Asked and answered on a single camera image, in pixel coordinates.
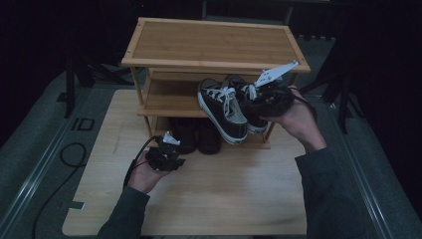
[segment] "shoe rack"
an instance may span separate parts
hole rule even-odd
[[[140,92],[140,101],[137,114],[143,117],[149,128],[150,136],[165,134],[170,130],[168,118],[207,118],[199,108],[197,91],[199,83],[205,78],[212,78],[223,82],[227,74],[198,74],[161,72],[161,69],[147,69],[145,84]],[[254,75],[242,75],[250,83],[257,80]],[[224,140],[223,148],[252,147],[270,148],[268,130],[264,134],[248,134],[245,142],[239,145],[230,145]]]
[[[287,26],[139,18],[122,65],[131,69],[137,114],[153,136],[169,130],[170,117],[207,117],[197,99],[203,79],[223,82],[237,74],[254,83],[264,69],[292,60],[300,64],[291,81],[311,71]],[[146,69],[143,87],[136,67]],[[265,133],[248,134],[244,143],[233,146],[270,148],[273,127],[270,123]]]

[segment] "person's arm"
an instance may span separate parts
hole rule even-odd
[[[144,151],[132,172],[127,186],[112,211],[108,221],[102,226],[97,238],[138,239],[145,216],[145,207],[155,184],[169,171],[153,170],[145,159]]]
[[[296,158],[302,176],[308,238],[366,238],[357,206],[328,148]]]
[[[294,86],[293,93],[302,98]],[[366,238],[350,189],[322,137],[308,106],[294,101],[280,117],[263,118],[279,123],[304,146],[296,158],[302,176],[308,238]]]
[[[139,238],[145,207],[149,196],[131,187],[125,187],[108,221],[97,238]]]

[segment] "dark background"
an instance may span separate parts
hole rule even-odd
[[[336,38],[316,80],[338,72],[350,76],[352,92],[421,217],[422,4],[413,0],[330,3],[296,5],[290,27],[306,39]],[[65,70],[67,57],[82,54],[117,65],[137,17],[202,16],[199,0],[49,4],[6,0],[0,4],[0,145],[47,84]],[[269,20],[283,20],[285,12],[286,5],[277,0],[215,0],[208,7],[209,14]]]

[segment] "gray floor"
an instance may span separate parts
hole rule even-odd
[[[301,87],[315,79],[333,41],[298,39],[298,43],[313,70],[299,77],[297,85]],[[92,89],[77,85],[77,107],[69,119],[64,119],[66,105],[56,101],[59,93],[65,91],[64,75],[50,83],[0,151],[1,238],[31,238],[40,208],[73,171],[60,161],[60,150],[69,143],[80,142],[87,148],[88,159],[112,94],[123,88],[132,89],[107,79],[98,79]],[[309,92],[307,99],[316,107],[321,132],[349,179],[369,238],[420,237],[421,222],[369,124],[350,110],[348,134],[340,132],[336,123],[336,104],[325,104],[319,97],[324,88],[321,86]],[[78,163],[82,155],[78,146],[71,146],[64,152],[65,160],[73,164]],[[45,174],[34,168],[46,168]],[[61,227],[83,171],[79,169],[47,204],[38,219],[37,238],[69,238],[63,235]],[[30,176],[42,179],[41,183],[27,180]],[[275,236],[306,238],[304,235]]]

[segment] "dark sleeve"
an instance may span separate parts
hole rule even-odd
[[[125,187],[108,221],[97,236],[104,238],[138,239],[149,196],[131,187]]]
[[[344,175],[327,149],[296,158],[304,187],[308,238],[366,238]]]

